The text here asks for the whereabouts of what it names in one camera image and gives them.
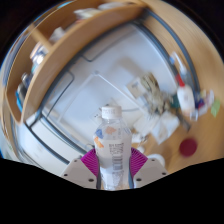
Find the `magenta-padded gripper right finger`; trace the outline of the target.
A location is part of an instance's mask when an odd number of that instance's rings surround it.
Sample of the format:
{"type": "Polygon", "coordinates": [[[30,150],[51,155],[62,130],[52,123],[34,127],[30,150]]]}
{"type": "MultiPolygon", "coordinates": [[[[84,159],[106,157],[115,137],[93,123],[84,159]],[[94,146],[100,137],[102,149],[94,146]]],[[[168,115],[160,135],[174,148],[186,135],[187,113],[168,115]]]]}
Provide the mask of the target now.
{"type": "Polygon", "coordinates": [[[128,182],[131,189],[143,187],[168,175],[165,159],[159,154],[145,156],[132,148],[129,159],[128,182]]]}

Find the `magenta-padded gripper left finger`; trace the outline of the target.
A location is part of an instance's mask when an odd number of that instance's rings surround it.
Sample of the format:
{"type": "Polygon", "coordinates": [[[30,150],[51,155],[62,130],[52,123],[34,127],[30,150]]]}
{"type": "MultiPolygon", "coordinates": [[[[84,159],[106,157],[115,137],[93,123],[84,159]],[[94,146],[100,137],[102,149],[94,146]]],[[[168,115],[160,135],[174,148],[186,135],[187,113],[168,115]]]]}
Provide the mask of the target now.
{"type": "Polygon", "coordinates": [[[89,189],[100,188],[100,165],[94,149],[80,159],[73,159],[61,177],[76,185],[89,189]]]}

